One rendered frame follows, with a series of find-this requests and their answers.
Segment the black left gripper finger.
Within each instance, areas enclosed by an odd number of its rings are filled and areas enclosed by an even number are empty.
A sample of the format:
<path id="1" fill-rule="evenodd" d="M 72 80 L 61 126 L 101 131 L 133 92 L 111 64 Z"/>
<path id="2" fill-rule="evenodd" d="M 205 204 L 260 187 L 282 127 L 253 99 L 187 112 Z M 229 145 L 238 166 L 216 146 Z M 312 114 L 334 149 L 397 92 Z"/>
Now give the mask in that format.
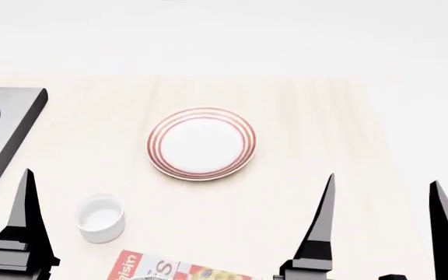
<path id="1" fill-rule="evenodd" d="M 34 174 L 25 170 L 7 226 L 0 232 L 0 266 L 49 268 L 59 264 L 42 219 Z"/>

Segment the red and white cookies box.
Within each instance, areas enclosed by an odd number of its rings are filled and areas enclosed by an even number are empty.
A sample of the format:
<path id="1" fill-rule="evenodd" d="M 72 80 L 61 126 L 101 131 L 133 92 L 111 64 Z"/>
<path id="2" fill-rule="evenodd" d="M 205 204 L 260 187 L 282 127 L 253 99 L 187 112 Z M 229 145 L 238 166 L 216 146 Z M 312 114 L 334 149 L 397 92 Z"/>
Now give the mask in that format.
<path id="1" fill-rule="evenodd" d="M 122 250 L 107 280 L 130 280 L 143 275 L 159 275 L 167 280 L 261 280 L 234 272 L 192 263 L 172 261 L 153 254 Z"/>

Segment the white plate with red rings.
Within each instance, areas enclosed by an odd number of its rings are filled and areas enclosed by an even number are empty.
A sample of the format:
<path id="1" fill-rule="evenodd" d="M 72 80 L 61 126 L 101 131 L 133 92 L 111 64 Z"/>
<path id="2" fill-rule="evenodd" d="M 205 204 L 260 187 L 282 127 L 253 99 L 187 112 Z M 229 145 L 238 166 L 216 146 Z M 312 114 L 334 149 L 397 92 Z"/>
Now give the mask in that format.
<path id="1" fill-rule="evenodd" d="M 149 132 L 145 146 L 153 167 L 186 181 L 216 180 L 238 172 L 256 149 L 251 123 L 215 107 L 194 107 L 163 118 Z"/>

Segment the small white ramekin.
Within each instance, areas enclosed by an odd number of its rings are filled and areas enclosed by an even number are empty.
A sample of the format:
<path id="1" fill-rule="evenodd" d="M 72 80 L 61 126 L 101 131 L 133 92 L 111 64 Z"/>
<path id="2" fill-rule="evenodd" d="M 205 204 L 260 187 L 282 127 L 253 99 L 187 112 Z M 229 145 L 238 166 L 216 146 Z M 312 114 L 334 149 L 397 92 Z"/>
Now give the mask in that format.
<path id="1" fill-rule="evenodd" d="M 94 244 L 117 239 L 125 228 L 124 207 L 111 194 L 96 194 L 83 200 L 76 225 L 84 240 Z"/>

